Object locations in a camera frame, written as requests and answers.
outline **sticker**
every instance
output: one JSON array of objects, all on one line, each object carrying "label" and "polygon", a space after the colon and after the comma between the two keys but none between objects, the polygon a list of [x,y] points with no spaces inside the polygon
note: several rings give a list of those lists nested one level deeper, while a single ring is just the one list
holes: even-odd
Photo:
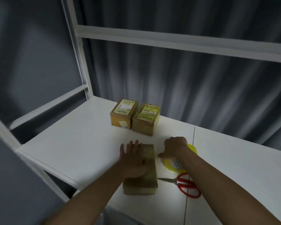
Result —
[{"label": "sticker", "polygon": [[122,128],[129,129],[126,121],[119,121]]},{"label": "sticker", "polygon": [[114,113],[128,115],[130,110],[132,109],[135,101],[131,100],[122,100],[118,107],[114,110]]},{"label": "sticker", "polygon": [[159,107],[146,104],[142,112],[139,114],[138,119],[153,122],[155,115],[158,113]]}]

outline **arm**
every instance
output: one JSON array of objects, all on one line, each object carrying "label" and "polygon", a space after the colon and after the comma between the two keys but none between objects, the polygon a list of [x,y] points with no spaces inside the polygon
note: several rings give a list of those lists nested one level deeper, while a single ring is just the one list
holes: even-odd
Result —
[{"label": "arm", "polygon": [[184,137],[165,140],[165,152],[158,157],[176,158],[181,163],[221,223],[281,225],[281,222],[245,189],[191,151]]},{"label": "arm", "polygon": [[120,159],[93,183],[68,201],[56,214],[43,224],[93,224],[107,205],[109,199],[126,178],[142,176],[148,170],[143,164],[142,144],[130,141],[126,153],[124,144],[120,147]]}]

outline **brown box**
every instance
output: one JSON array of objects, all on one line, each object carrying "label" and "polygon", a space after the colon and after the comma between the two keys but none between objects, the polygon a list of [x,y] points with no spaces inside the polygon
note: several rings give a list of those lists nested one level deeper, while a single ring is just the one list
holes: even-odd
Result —
[{"label": "brown box", "polygon": [[132,130],[153,136],[160,117],[160,107],[143,103],[132,118]]},{"label": "brown box", "polygon": [[111,124],[114,126],[131,129],[132,117],[137,109],[137,101],[121,99],[110,112]]},{"label": "brown box", "polygon": [[141,177],[126,178],[124,180],[123,190],[126,195],[152,195],[156,193],[158,184],[154,145],[143,145],[143,152],[144,159],[150,166],[150,170]]}]

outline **forearm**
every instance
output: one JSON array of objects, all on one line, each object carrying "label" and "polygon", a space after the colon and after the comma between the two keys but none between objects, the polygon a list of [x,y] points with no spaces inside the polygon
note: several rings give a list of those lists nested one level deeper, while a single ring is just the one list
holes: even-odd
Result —
[{"label": "forearm", "polygon": [[97,180],[68,201],[44,224],[93,224],[108,201],[124,181],[121,167],[115,163]]},{"label": "forearm", "polygon": [[245,189],[188,148],[177,159],[223,224],[281,224]]}]

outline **scissors blade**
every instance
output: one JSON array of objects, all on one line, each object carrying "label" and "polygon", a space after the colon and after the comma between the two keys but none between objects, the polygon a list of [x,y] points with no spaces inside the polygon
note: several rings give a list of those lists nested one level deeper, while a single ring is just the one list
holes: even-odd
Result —
[{"label": "scissors blade", "polygon": [[166,182],[170,182],[170,183],[176,183],[177,179],[176,178],[158,178],[161,181],[166,181]]}]

